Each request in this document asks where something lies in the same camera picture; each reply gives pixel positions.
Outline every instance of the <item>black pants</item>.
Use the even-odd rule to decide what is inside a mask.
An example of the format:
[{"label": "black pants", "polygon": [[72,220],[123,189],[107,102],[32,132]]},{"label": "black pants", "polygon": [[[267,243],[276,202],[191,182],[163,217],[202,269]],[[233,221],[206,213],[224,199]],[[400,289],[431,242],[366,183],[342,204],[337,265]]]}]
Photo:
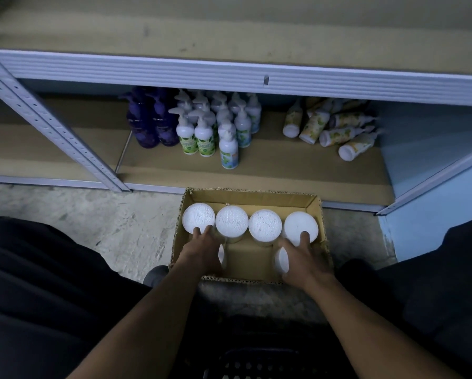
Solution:
[{"label": "black pants", "polygon": [[[472,222],[435,252],[338,276],[355,296],[472,376]],[[0,378],[66,377],[150,290],[51,226],[0,218]]]}]

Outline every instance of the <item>person's right arm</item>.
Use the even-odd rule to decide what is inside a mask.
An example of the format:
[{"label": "person's right arm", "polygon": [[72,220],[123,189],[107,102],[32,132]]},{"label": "person's right arm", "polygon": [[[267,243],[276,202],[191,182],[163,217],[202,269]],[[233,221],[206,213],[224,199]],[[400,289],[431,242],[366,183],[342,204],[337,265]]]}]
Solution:
[{"label": "person's right arm", "polygon": [[424,350],[396,326],[351,295],[326,261],[315,258],[307,232],[294,247],[280,241],[289,256],[283,280],[304,290],[318,304],[361,379],[459,379],[460,376]]}]

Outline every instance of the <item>wooden shelf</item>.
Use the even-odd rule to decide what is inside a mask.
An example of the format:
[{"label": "wooden shelf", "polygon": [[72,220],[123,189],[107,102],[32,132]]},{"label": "wooden shelf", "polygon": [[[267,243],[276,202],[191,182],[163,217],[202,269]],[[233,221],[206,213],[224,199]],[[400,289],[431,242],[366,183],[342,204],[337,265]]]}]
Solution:
[{"label": "wooden shelf", "polygon": [[[46,98],[45,102],[108,165],[115,168],[129,133],[125,103],[69,98]],[[100,110],[105,112],[102,120]],[[96,180],[2,101],[0,175]]]},{"label": "wooden shelf", "polygon": [[240,164],[226,170],[217,152],[185,155],[179,146],[144,149],[131,140],[120,168],[125,183],[174,187],[228,187],[317,194],[323,201],[389,205],[394,202],[377,147],[352,162],[337,147],[309,145],[281,133],[284,113],[264,112],[261,130],[240,150]]},{"label": "wooden shelf", "polygon": [[0,49],[472,74],[472,0],[185,1],[13,0]]}]

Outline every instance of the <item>floor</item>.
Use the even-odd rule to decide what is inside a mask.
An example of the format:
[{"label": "floor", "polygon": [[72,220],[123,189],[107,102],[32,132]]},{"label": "floor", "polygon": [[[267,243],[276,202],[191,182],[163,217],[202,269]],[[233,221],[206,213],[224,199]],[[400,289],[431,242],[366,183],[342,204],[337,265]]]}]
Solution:
[{"label": "floor", "polygon": [[[1,185],[0,216],[50,224],[98,251],[113,270],[142,281],[153,267],[167,265],[181,196],[137,191]],[[324,209],[334,265],[362,258],[375,268],[396,262],[371,213]],[[243,314],[323,323],[315,303],[287,286],[202,282],[201,294],[226,315]]]}]

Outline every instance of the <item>purple pump bottle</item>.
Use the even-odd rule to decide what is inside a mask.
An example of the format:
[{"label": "purple pump bottle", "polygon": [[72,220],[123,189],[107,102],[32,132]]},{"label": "purple pump bottle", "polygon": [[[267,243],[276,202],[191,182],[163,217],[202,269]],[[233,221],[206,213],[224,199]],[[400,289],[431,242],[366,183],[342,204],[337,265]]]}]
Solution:
[{"label": "purple pump bottle", "polygon": [[180,142],[178,134],[176,134],[176,126],[178,125],[178,118],[171,114],[166,109],[166,106],[161,101],[161,93],[147,93],[153,97],[155,104],[153,104],[152,121],[157,128],[158,138],[164,146],[175,146]]},{"label": "purple pump bottle", "polygon": [[157,146],[160,143],[157,131],[144,104],[139,103],[132,93],[125,93],[119,98],[129,100],[127,122],[129,122],[129,126],[138,143],[145,149]]}]

